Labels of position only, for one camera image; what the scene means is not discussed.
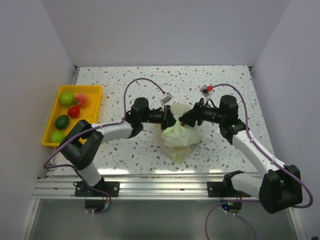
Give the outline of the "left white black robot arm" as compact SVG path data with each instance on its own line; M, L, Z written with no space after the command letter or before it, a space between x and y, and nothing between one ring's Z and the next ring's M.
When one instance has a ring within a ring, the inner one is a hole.
M99 196L104 190L104 180L93 163L101 144L119 139L130 139L142 132L144 123L159 124L161 130L172 127L176 119L169 105L149 108L144 97L134 100L130 110L119 123L90 124L80 120L61 142L61 154L71 163L74 170L87 183L86 190Z

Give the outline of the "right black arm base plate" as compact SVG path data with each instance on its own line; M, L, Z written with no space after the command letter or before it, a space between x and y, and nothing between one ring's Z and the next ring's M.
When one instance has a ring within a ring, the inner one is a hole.
M207 194L209 198L226 198L226 197L251 197L251 195L235 190L232 184L232 177L244 174L243 171L237 170L224 175L222 181L208 181Z

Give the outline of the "yellow plastic tray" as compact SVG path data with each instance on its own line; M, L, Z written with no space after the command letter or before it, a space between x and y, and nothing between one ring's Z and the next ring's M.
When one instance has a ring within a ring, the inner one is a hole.
M68 116L70 120L69 126L66 129L59 131L63 132L65 136L67 136L71 129L80 120L86 120L87 122L92 124L98 122L98 115L103 95L103 87L100 85L62 85L58 90L47 126L44 131L44 135L42 138L43 146L54 148L57 148L59 146L60 143L50 142L51 133L57 130L55 127L55 121L61 115L68 115L67 111L69 108L77 106L75 100L73 105L63 106L59 101L59 95L63 92L71 92L74 97L79 93L84 93L89 97L89 103L86 107L79 107L80 116L78 118L71 118Z

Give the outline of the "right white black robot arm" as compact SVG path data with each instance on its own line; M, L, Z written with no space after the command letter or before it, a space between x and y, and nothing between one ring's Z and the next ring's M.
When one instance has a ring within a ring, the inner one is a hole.
M186 126L200 126L203 122L218 124L220 134L258 170L261 178L254 178L242 170L224 175L219 194L222 197L245 193L257 198L263 208L274 214L303 201L300 170L286 165L260 143L250 137L246 124L239 119L239 105L232 95L224 95L219 107L205 105L203 99L184 113L179 121Z

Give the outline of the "pale green avocado-print plastic bag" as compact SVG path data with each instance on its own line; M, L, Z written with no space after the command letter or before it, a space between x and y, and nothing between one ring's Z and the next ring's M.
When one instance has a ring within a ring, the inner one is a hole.
M176 123L165 130L161 130L159 124L156 124L154 128L163 154L175 164L181 164L202 141L202 136L198 127L183 126L179 121L179 117L191 110L190 106L176 103L170 107Z

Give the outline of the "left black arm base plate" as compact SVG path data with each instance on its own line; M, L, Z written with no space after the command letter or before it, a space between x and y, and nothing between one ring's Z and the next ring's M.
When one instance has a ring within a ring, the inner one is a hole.
M118 181L105 181L102 177L101 180L94 186L88 185L86 182L75 181L75 197L111 197L116 198L119 196L120 183Z

